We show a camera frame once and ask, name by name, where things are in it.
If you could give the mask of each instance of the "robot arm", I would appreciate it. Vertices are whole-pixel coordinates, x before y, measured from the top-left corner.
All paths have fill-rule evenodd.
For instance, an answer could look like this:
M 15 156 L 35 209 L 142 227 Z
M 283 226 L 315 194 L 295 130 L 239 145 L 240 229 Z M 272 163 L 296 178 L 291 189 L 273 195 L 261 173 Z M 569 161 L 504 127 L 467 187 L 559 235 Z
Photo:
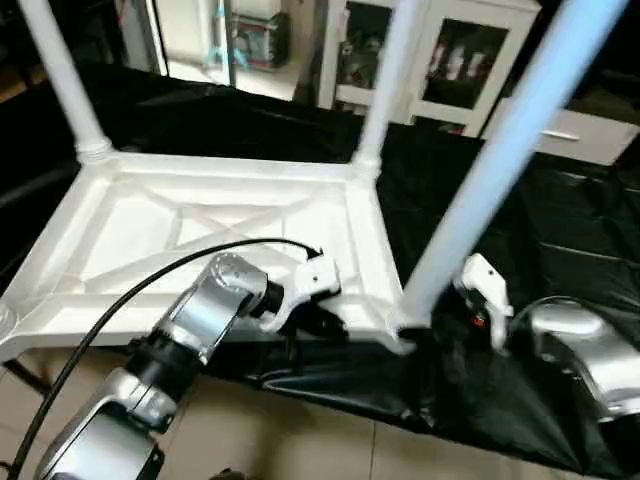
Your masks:
M 115 369 L 43 456 L 39 479 L 154 479 L 164 461 L 151 432 L 164 433 L 177 406 L 240 317 L 278 331 L 299 305 L 340 291 L 332 260 L 319 256 L 283 285 L 233 253 L 207 267 Z

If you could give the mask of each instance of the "black plastic sheet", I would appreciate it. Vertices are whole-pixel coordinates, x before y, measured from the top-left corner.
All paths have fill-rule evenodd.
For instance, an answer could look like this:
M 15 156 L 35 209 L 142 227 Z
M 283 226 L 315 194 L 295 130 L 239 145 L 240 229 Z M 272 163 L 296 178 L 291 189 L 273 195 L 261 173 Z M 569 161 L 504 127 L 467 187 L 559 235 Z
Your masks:
M 346 162 L 360 132 L 361 119 L 349 114 L 225 87 L 105 66 L 82 73 L 120 149 Z M 11 165 L 0 178 L 0 218 L 10 226 L 0 252 L 6 287 L 78 166 L 47 85 L 0 105 L 0 122 L 3 160 Z M 403 282 L 480 147 L 477 140 L 390 128 L 378 192 Z M 506 278 L 516 310 L 542 296 L 574 295 L 603 305 L 640 347 L 640 171 L 633 152 L 610 169 L 536 155 L 477 245 Z M 558 468 L 600 477 L 638 473 L 616 460 L 566 379 L 527 355 L 475 348 L 462 317 L 456 296 L 444 295 L 433 334 L 406 357 L 377 344 L 282 339 L 224 344 L 209 370 Z M 634 432 L 617 440 L 636 444 Z

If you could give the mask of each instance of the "glass cabinet door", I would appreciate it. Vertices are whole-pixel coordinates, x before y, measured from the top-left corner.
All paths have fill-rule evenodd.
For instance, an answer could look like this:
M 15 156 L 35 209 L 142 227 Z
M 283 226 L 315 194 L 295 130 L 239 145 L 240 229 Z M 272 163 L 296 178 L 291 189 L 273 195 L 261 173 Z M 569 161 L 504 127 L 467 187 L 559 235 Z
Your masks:
M 473 109 L 508 30 L 447 18 L 431 55 L 422 99 Z
M 431 2 L 409 79 L 408 121 L 431 118 L 477 136 L 539 8 L 534 0 Z
M 347 28 L 338 54 L 338 85 L 371 90 L 391 20 L 391 8 L 347 2 Z

